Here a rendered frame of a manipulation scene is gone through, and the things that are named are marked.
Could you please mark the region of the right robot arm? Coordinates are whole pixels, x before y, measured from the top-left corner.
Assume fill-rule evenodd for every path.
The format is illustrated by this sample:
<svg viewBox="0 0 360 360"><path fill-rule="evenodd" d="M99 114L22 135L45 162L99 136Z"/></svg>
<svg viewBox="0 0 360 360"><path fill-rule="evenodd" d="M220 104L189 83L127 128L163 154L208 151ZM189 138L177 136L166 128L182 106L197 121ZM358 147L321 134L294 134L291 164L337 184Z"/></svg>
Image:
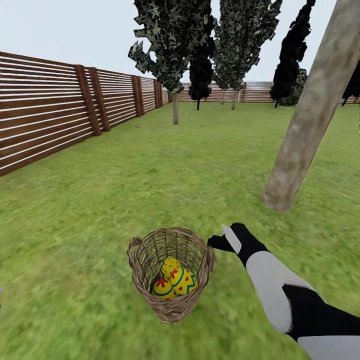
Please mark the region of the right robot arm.
<svg viewBox="0 0 360 360"><path fill-rule="evenodd" d="M236 253L272 326L291 336L312 360L360 360L360 318L328 304L242 224L222 228L208 246Z"/></svg>

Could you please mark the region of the wicker basket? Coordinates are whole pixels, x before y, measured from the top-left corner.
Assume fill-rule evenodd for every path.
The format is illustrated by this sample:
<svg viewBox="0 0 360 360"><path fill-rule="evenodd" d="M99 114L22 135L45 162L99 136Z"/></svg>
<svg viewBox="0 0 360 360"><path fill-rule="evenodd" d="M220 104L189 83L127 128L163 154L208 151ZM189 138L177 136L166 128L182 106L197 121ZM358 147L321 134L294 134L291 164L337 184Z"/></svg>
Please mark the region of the wicker basket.
<svg viewBox="0 0 360 360"><path fill-rule="evenodd" d="M185 244L185 249L186 251L189 250L190 248L188 248L188 239L189 236L192 237L192 239L196 240L195 242L195 247L198 250L197 246L201 246L202 248L204 248L204 255L203 255L203 259L201 261L201 266L202 266L202 273L200 272L201 270L201 266L197 275L197 288L195 288L193 291L191 291L188 294L182 295L182 296L178 296L172 299L164 299L161 297L157 297L154 296L152 294L152 289L154 288L154 285L160 275L160 271L158 271L158 274L156 275L155 278L151 279L151 283L150 283L150 287L149 287L149 276L146 276L147 273L147 262L149 262L149 264L151 264L150 259L148 258L148 251L146 251L147 247L152 246L151 244L149 244L147 247L145 247L145 245L143 246L143 248L141 247L143 244L146 243L146 241L150 240L150 238L154 239L154 234L156 233L165 233L165 242L166 242L166 237L168 236L166 234L167 230L170 231L174 231L176 232L175 235L175 239L176 239L176 259L179 256L177 253L177 244L179 246L179 242L177 238L178 235L180 236L185 236L185 240L186 244ZM148 248L149 248L148 247ZM134 248L134 250L133 250ZM142 248L141 253L140 248ZM151 247L150 247L151 248ZM140 253L140 255L142 254L142 252L146 253L147 259L146 262L143 264L141 264L141 262L139 261L140 257L138 256L138 254ZM148 250L148 249L147 249ZM152 250L152 248L151 248ZM136 289L141 293L141 295L144 297L144 299L146 300L148 306L154 311L154 313L157 315L157 317L160 319L160 321L162 321L163 319L165 320L165 323L172 323L172 324L176 324L176 323L180 323L183 320L185 320L192 312L192 310L196 307L196 305L198 304L199 298L204 290L204 288L206 287L206 285L209 283L209 277L210 274L215 270L215 261L216 261L216 250L213 249L213 247L211 245L208 245L203 238L201 238L199 236L198 233L195 233L194 231L192 231L191 229L186 229L186 228L182 228L182 227L162 227L162 228L158 228L153 230L152 232L149 233L149 235L147 235L146 237L144 237L142 240L139 237L133 237L132 240L129 243L128 249L126 254L128 255L128 263L131 267L131 271L132 271L132 280L135 284ZM183 256L185 257L185 261L186 258L187 259L191 259L186 253L183 254ZM139 259L138 259L139 257Z"/></svg>

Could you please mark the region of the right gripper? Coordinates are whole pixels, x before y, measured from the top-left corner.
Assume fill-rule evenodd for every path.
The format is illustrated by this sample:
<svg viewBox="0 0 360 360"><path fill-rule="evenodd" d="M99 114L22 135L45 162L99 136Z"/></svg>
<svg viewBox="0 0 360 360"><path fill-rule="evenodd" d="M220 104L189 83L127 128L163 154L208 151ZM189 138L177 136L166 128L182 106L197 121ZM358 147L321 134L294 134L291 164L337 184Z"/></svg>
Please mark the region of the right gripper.
<svg viewBox="0 0 360 360"><path fill-rule="evenodd" d="M236 253L233 248L228 248L224 244L223 236L220 235L213 235L212 237L209 237L207 245L212 246L213 249L221 249L227 252Z"/></svg>

